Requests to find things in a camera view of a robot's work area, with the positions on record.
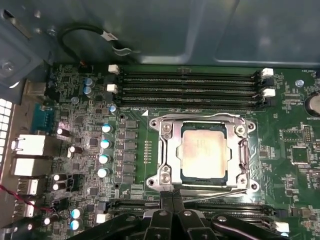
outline cpu socket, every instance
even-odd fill
[[[180,189],[183,196],[249,189],[248,134],[254,122],[240,115],[168,114],[149,125],[159,132],[157,174],[149,188]]]

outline green circuit board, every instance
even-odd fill
[[[137,65],[123,66],[126,72],[177,72],[180,66]],[[193,73],[236,73],[252,74],[261,68],[188,66]],[[159,193],[146,186],[146,179],[157,173],[158,132],[152,130],[152,118],[169,113],[189,114],[240,114],[254,121],[257,131],[250,136],[250,152],[255,164],[250,167],[251,177],[260,185],[260,191],[244,197],[226,199],[230,202],[267,204],[287,210],[287,217],[281,219],[290,226],[291,239],[318,239],[320,236],[320,118],[310,116],[304,107],[305,99],[320,90],[320,79],[313,70],[275,69],[276,105],[260,110],[201,110],[155,107],[120,107],[115,114],[109,110],[104,99],[104,80],[108,66],[97,65],[93,73],[78,73],[73,65],[56,65],[50,81],[56,81],[59,92],[54,109],[54,129],[63,127],[72,132],[72,138],[64,139],[67,145],[84,149],[73,157],[62,156],[53,165],[53,173],[79,173],[82,175],[81,189],[77,192],[58,191],[54,197],[67,196],[70,209],[84,209],[84,228],[95,225],[99,202],[112,198],[132,200],[158,200]],[[93,97],[83,93],[84,79],[95,82]],[[304,86],[297,87],[296,80],[303,80]],[[73,104],[72,97],[79,102]],[[103,133],[102,126],[110,124],[112,133]],[[125,140],[131,144],[125,153],[134,155],[134,171],[129,171],[126,183],[116,184],[117,158],[125,148],[120,135],[132,132],[134,136]],[[108,139],[112,147],[101,149],[100,142]],[[101,154],[110,155],[110,163],[101,164]],[[109,169],[110,174],[99,178],[100,168]],[[70,219],[55,222],[41,231],[54,239],[66,239],[77,232],[69,228]]]

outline motherboard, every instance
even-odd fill
[[[203,204],[257,225],[259,206],[270,206],[291,239],[318,239],[318,91],[320,76],[304,69],[54,66],[32,131],[63,142],[46,199],[67,198],[71,217],[40,232],[64,240],[119,213],[143,214],[160,190],[192,200],[249,189]],[[77,189],[59,183],[65,175],[78,176]]]

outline green pcb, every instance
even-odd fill
[[[307,113],[304,102],[315,91],[320,90],[320,80],[315,71],[304,69],[275,69],[273,79],[276,104],[257,111],[201,110],[154,107],[121,107],[115,114],[105,102],[104,85],[108,66],[95,66],[93,73],[78,73],[72,65],[57,65],[52,72],[59,92],[59,103],[55,105],[55,125],[72,132],[68,144],[81,146],[82,154],[72,158],[61,157],[53,168],[55,172],[80,173],[83,182],[79,192],[66,193],[71,208],[82,207],[85,227],[95,225],[97,211],[86,211],[87,205],[97,208],[99,202],[111,198],[157,200],[159,193],[146,187],[145,180],[157,173],[158,132],[152,130],[152,118],[169,113],[189,114],[240,114],[256,123],[257,131],[250,136],[250,153],[254,164],[250,166],[251,177],[260,185],[260,191],[232,201],[272,205],[287,210],[288,217],[281,219],[290,226],[290,237],[294,240],[317,239],[320,236],[320,118]],[[172,72],[187,68],[192,73],[207,74],[253,74],[261,68],[209,67],[209,66],[123,66],[125,72]],[[94,95],[83,93],[84,80],[91,78]],[[302,87],[296,86],[303,80]],[[73,97],[79,102],[72,103]],[[112,126],[111,133],[103,133],[102,126]],[[112,146],[101,149],[100,142],[109,140]],[[98,158],[108,154],[112,161],[101,164]],[[117,172],[122,169],[118,160],[131,154],[134,160],[127,162],[126,183],[117,183]],[[100,168],[109,170],[103,179],[98,177]],[[70,220],[55,223],[44,231],[52,239],[72,236]]]

